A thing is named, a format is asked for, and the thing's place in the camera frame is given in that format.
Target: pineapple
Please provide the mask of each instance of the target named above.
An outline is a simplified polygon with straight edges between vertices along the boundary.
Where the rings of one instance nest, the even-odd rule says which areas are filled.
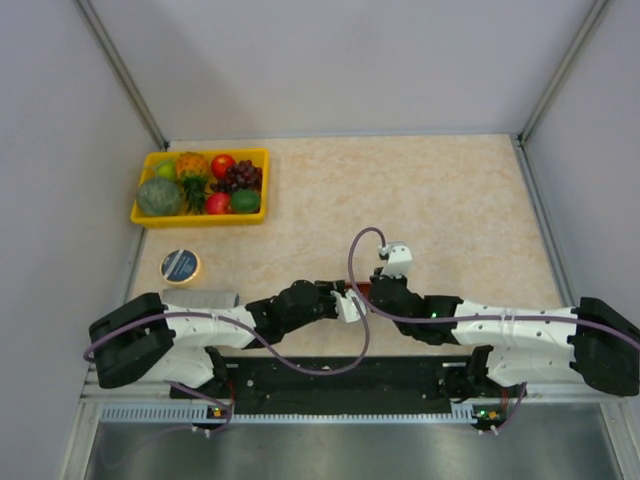
[[[176,175],[184,188],[187,211],[202,213],[204,189],[209,180],[209,164],[199,153],[187,152],[176,160]]]

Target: avocado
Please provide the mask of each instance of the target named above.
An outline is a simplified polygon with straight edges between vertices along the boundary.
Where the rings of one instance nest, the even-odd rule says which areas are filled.
[[[260,195],[253,190],[238,190],[231,195],[231,210],[235,213],[253,213],[260,208]]]

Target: yellow plastic basket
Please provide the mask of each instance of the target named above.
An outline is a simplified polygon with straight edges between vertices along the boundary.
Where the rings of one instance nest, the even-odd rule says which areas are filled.
[[[138,186],[152,178],[155,174],[152,168],[160,162],[168,159],[177,159],[184,152],[154,152],[147,155],[144,162],[144,169],[140,176]],[[212,227],[214,225],[255,225],[262,223],[267,214],[267,191],[269,187],[269,151],[266,148],[245,148],[238,150],[203,150],[197,151],[210,163],[213,157],[226,153],[231,155],[236,162],[241,160],[251,160],[256,167],[262,168],[262,190],[260,191],[260,210],[250,214],[228,214],[228,215],[196,215],[186,212],[186,205],[182,210],[171,217],[150,217],[145,215],[138,207],[138,202],[133,203],[131,209],[131,221],[147,228],[176,228],[176,227]],[[211,175],[208,184],[214,183],[215,178]]]

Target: blue lid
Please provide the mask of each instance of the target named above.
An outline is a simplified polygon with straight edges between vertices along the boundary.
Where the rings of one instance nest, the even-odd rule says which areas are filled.
[[[198,258],[189,250],[176,250],[167,255],[162,262],[160,272],[168,282],[184,282],[196,273]]]

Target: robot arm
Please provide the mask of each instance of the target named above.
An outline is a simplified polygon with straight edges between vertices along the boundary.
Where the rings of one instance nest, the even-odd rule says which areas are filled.
[[[601,331],[544,320],[544,317],[583,319],[611,327],[636,341],[640,330],[595,298],[582,298],[578,307],[524,310],[478,304],[460,297],[421,297],[407,288],[411,263],[403,243],[379,250],[387,264],[371,277],[369,300],[387,313],[412,318],[497,316],[499,320],[409,324],[395,322],[404,335],[432,345],[478,345],[469,364],[482,366],[486,377],[503,387],[523,382],[582,383],[605,393],[637,395],[638,352]],[[522,321],[518,317],[541,317]]]
[[[516,320],[519,316],[585,319],[611,327],[640,341],[640,331],[604,302],[583,298],[579,307],[552,311],[519,310],[477,304],[460,297],[420,296],[407,288],[412,257],[402,242],[379,250],[386,264],[371,277],[369,300],[380,310],[402,317],[438,318],[496,315],[498,320],[441,324],[395,322],[399,331],[431,345],[477,346],[463,378],[448,397],[477,395],[485,385],[511,387],[523,382],[585,382],[605,393],[631,396],[639,390],[638,352],[622,340],[570,323]],[[354,302],[364,305],[344,281],[299,280],[278,295],[229,310],[185,309],[164,305],[158,294],[146,294],[125,304],[89,329],[97,342],[123,325],[149,315],[162,320],[109,340],[95,351],[100,386],[116,388],[143,381],[174,381],[191,388],[224,382],[225,362],[215,347],[261,348],[254,336],[219,316],[234,319],[260,334],[269,344],[321,318],[359,320]],[[193,317],[172,317],[173,312]]]
[[[163,304],[156,293],[128,302],[89,328],[92,342],[144,317],[165,314],[161,321],[131,330],[108,341],[94,353],[102,388],[135,381],[172,381],[198,388],[214,378],[225,380],[225,364],[215,347],[262,348],[247,330],[223,322],[231,318],[273,345],[287,334],[321,318],[345,323],[359,320],[353,291],[344,281],[298,280],[277,296],[232,309],[213,310]],[[193,316],[172,316],[174,312]]]

